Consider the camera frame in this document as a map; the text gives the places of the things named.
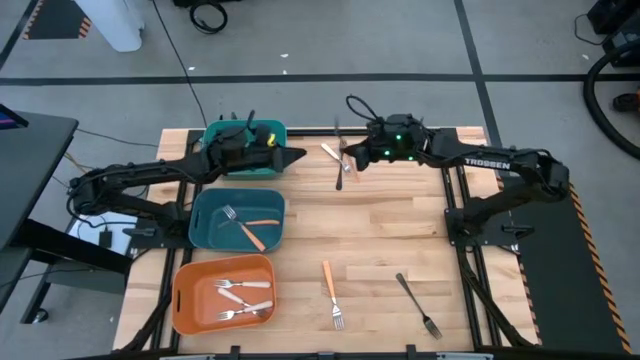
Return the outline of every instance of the wooden tabletop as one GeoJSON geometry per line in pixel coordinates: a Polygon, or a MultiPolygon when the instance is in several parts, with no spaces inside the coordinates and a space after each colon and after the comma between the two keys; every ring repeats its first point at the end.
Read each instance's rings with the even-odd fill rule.
{"type": "MultiPolygon", "coordinates": [[[[457,131],[463,142],[486,142],[481,127],[459,127],[457,131]]],[[[186,129],[164,130],[158,159],[181,158],[187,133],[186,129]]],[[[349,143],[359,140],[347,137],[349,143]]],[[[402,352],[407,344],[415,344],[418,351],[471,350],[456,254],[444,224],[446,199],[440,170],[409,162],[372,164],[359,173],[359,183],[353,175],[346,175],[343,190],[338,192],[338,168],[321,149],[323,142],[337,148],[335,137],[290,138],[289,146],[305,148],[308,153],[277,180],[219,179],[209,185],[273,188],[286,199],[282,246],[267,255],[275,267],[278,308],[262,326],[182,336],[180,353],[228,353],[232,345],[248,353],[402,352]],[[333,327],[323,260],[331,263],[344,331],[333,327]],[[427,333],[395,279],[399,272],[442,332],[441,340],[427,333]]],[[[472,196],[498,191],[492,170],[465,170],[472,196]]],[[[454,189],[461,204],[457,179],[454,189]]],[[[154,185],[148,198],[164,203],[175,200],[177,191],[178,183],[154,185]]],[[[494,300],[525,338],[537,342],[515,256],[494,247],[484,247],[483,252],[494,300]]],[[[149,251],[133,265],[114,348],[128,343],[156,306],[165,254],[166,250],[149,251]]],[[[176,256],[174,270],[182,259],[181,251],[176,256]]],[[[227,256],[234,254],[195,250],[193,261],[227,256]]],[[[169,344],[169,313],[162,346],[169,344]]],[[[478,314],[483,341],[488,344],[484,311],[478,314]]]]}

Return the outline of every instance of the teal bin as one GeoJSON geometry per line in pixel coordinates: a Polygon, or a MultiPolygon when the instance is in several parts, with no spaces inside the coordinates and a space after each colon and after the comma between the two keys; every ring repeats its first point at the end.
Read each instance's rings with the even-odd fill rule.
{"type": "Polygon", "coordinates": [[[229,205],[243,223],[278,220],[280,225],[247,226],[265,246],[264,252],[277,249],[284,226],[284,197],[271,189],[208,189],[193,204],[189,240],[194,246],[215,251],[259,253],[237,222],[229,221],[222,207],[229,205]]]}
{"type": "MultiPolygon", "coordinates": [[[[219,120],[207,127],[207,130],[204,133],[204,137],[202,138],[203,144],[206,146],[215,137],[218,130],[224,129],[228,126],[245,126],[247,124],[247,120],[219,120]]],[[[276,142],[280,146],[287,146],[287,128],[278,120],[253,120],[251,121],[251,127],[255,127],[257,125],[267,125],[271,128],[271,132],[276,135],[276,142]]],[[[247,138],[249,141],[253,141],[255,138],[253,134],[249,130],[245,130],[247,134],[247,138]]],[[[245,171],[236,171],[229,173],[228,176],[236,176],[236,177],[253,177],[256,175],[265,176],[265,175],[275,175],[276,172],[272,169],[264,168],[264,169],[255,169],[255,170],[245,170],[245,171]]]]}

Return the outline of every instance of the black mat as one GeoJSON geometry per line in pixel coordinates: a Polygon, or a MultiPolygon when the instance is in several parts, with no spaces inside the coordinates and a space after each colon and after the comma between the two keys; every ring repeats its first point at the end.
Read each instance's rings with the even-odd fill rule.
{"type": "Polygon", "coordinates": [[[73,0],[40,0],[31,14],[26,40],[81,39],[91,22],[73,0]]]}
{"type": "MultiPolygon", "coordinates": [[[[515,181],[505,178],[504,185],[515,181]]],[[[535,227],[519,250],[538,337],[546,349],[627,353],[628,340],[581,212],[575,192],[562,202],[530,203],[511,212],[515,223],[535,227]]]]}

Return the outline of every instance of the computer monitor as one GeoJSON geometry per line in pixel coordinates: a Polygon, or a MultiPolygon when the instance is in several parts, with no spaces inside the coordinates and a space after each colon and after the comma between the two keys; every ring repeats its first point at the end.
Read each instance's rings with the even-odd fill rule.
{"type": "Polygon", "coordinates": [[[29,122],[0,104],[0,131],[29,126],[29,122]]]}

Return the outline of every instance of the orange plastic bin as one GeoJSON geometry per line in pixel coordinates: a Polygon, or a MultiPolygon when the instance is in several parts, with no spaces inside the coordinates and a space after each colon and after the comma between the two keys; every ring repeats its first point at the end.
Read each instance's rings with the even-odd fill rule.
{"type": "Polygon", "coordinates": [[[196,335],[219,330],[259,325],[267,322],[275,311],[275,277],[271,261],[253,254],[203,261],[183,266],[173,280],[173,326],[182,335],[196,335]],[[234,286],[228,290],[255,305],[273,301],[273,307],[261,316],[236,314],[231,320],[220,321],[218,313],[241,310],[243,305],[218,293],[216,280],[269,281],[270,288],[234,286]]]}

